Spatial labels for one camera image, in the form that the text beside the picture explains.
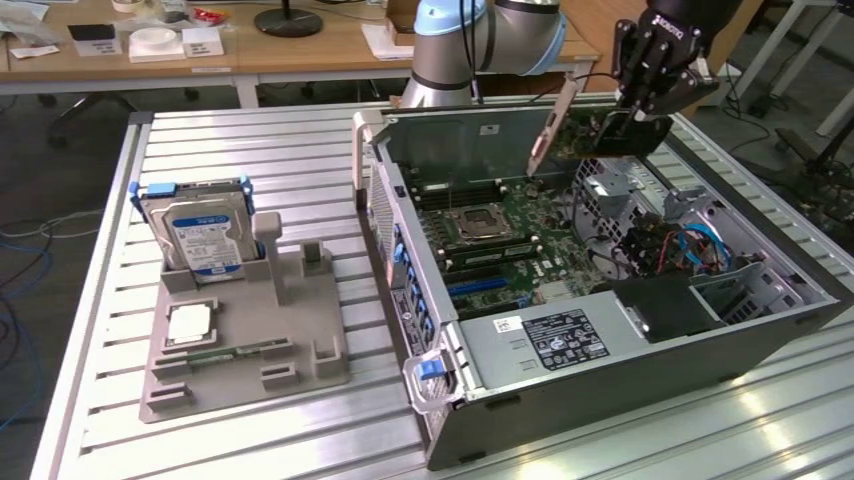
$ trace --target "blue cable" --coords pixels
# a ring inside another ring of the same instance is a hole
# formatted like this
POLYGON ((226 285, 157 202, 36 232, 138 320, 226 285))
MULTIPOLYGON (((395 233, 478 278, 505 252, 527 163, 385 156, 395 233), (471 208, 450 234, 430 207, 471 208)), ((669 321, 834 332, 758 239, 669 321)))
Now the blue cable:
POLYGON ((51 267, 54 265, 54 259, 52 259, 51 252, 48 252, 42 248, 19 247, 18 245, 12 245, 6 242, 0 242, 0 247, 8 248, 10 250, 15 250, 18 252, 38 253, 42 256, 42 258, 44 258, 44 262, 42 262, 42 270, 39 271, 35 278, 30 282, 27 282, 24 285, 22 285, 18 289, 15 289, 12 292, 0 294, 7 300, 11 300, 16 297, 20 297, 23 294, 26 294, 27 292, 30 292, 30 290, 35 288, 35 286, 44 279, 44 276, 51 270, 51 267))
POLYGON ((39 398, 42 398, 42 362, 39 362, 39 355, 36 354, 36 346, 32 343, 30 332, 27 332, 27 329, 20 324, 20 322, 12 320, 12 317, 10 317, 8 315, 3 315, 3 317, 0 317, 0 321, 3 321, 7 325, 11 324, 11 328, 15 328, 18 330, 18 334, 24 339, 27 350, 30 350, 30 356, 32 357, 32 364, 36 369, 36 390, 32 392, 32 397, 30 397, 30 400, 27 401, 27 403, 22 405, 18 411, 12 414, 10 418, 7 418, 6 422, 3 422, 3 424, 0 425, 0 433, 3 432, 6 427, 15 421, 15 419, 20 417, 27 410, 30 410, 34 404, 39 401, 39 398))
MULTIPOLYGON (((12 292, 0 293, 0 298, 3 298, 3 301, 6 302, 7 300, 20 297, 36 287, 39 282, 42 282, 42 280, 44 279, 44 276, 47 275, 48 271, 51 270, 51 267, 54 265, 54 259, 51 256, 51 252, 48 252, 44 248, 22 247, 6 242, 0 242, 0 247, 8 248, 10 250, 15 250, 16 252, 35 253, 35 254, 39 254, 42 258, 44 258, 44 261, 42 262, 42 270, 39 271, 34 279, 30 282, 27 282, 24 285, 22 285, 19 288, 16 288, 12 292)), ((3 432, 6 427, 8 427, 10 424, 15 421, 15 419, 19 418, 22 414, 27 410, 30 410, 34 404, 39 401, 39 399, 42 398, 42 388, 43 388, 42 362, 39 361, 39 354, 36 353, 36 347, 32 342, 32 337, 30 336, 30 332, 27 331, 27 328, 24 327, 24 325, 22 325, 22 323, 15 319, 12 315, 15 315, 15 313, 11 310, 10 310, 10 315, 0 314, 0 321, 7 325, 8 328, 15 329, 15 331, 18 332, 18 336, 24 339, 24 344, 27 346, 27 350, 30 351, 30 356, 32 358, 32 363, 36 370, 36 388, 35 388, 35 391, 32 392, 32 396, 27 401, 27 403, 22 405, 22 407, 15 411, 12 416, 7 418, 6 422, 0 424, 0 433, 3 432)))

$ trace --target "wooden desk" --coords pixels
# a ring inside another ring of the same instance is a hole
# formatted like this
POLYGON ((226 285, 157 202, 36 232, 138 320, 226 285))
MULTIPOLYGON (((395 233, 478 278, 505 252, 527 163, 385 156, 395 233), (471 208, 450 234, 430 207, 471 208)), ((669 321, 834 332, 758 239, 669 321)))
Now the wooden desk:
MULTIPOLYGON (((366 22, 343 16, 382 20, 382 9, 365 4, 331 6, 310 0, 297 0, 295 6, 311 8, 323 17, 325 29, 319 34, 299 39, 269 36, 255 28, 254 18, 258 12, 274 8, 271 5, 222 5, 218 9, 230 12, 230 24, 234 26, 223 32, 225 56, 133 64, 127 53, 79 57, 67 29, 68 24, 111 23, 131 15, 115 12, 103 0, 54 4, 46 21, 66 40, 62 52, 24 60, 11 58, 8 71, 0 67, 0 94, 234 85, 242 107, 257 108, 255 86, 263 83, 409 76, 411 61, 379 61, 362 34, 361 25, 366 22)), ((586 22, 568 13, 577 26, 586 22)), ((127 36, 125 33, 126 52, 127 36)), ((20 46, 16 39, 7 40, 7 43, 10 48, 20 46)), ((597 49, 570 28, 553 70, 588 73, 598 58, 597 49)))
MULTIPOLYGON (((281 71, 317 72, 329 70, 410 69, 409 60, 381 62, 369 49, 362 36, 362 23, 353 18, 334 14, 329 10, 349 15, 383 19, 383 11, 365 4, 323 6, 313 8, 317 2, 302 1, 299 8, 311 9, 323 17, 323 31, 306 38, 279 39, 270 37, 251 27, 251 19, 270 9, 265 5, 242 5, 241 15, 249 17, 250 24, 238 30, 241 44, 241 71, 270 73, 281 71)), ((600 52, 590 46, 573 25, 558 57, 560 64, 596 61, 600 52)))
MULTIPOLYGON (((222 10, 235 14, 234 6, 225 6, 222 10)), ((133 18, 133 15, 114 11, 104 0, 80 0, 76 4, 51 4, 47 23, 63 37, 62 51, 38 58, 16 59, 10 55, 10 72, 0 79, 12 81, 56 80, 96 80, 139 77, 174 77, 194 73, 194 69, 233 68, 238 64, 238 34, 235 30, 222 33, 226 55, 202 57, 170 62, 131 63, 129 60, 129 36, 122 35, 122 55, 80 57, 74 46, 67 25, 88 23, 111 23, 133 18)), ((18 38, 7 40, 8 48, 23 45, 18 38)))

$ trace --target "aluminum workbench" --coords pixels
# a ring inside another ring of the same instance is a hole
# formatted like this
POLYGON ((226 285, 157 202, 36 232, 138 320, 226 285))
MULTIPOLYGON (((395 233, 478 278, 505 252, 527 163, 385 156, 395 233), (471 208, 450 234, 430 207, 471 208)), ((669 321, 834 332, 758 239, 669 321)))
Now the aluminum workbench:
MULTIPOLYGON (((505 98, 503 101, 522 98, 505 98)), ((51 404, 34 478, 854 478, 849 311, 737 380, 459 468, 429 472, 351 186, 351 118, 385 104, 165 113, 129 127, 51 404), (282 214, 281 250, 322 238, 353 381, 330 390, 143 424, 139 397, 161 250, 127 185, 253 177, 282 214)), ((840 280, 854 260, 684 120, 676 134, 840 280)), ((697 182, 662 148, 677 186, 697 182)))

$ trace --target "motherboard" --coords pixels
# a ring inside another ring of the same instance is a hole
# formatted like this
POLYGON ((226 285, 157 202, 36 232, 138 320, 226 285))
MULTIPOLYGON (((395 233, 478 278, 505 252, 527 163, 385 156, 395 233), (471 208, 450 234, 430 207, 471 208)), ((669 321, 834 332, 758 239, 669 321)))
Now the motherboard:
POLYGON ((419 220, 461 320, 589 295, 608 277, 570 223, 569 188, 421 187, 419 220))

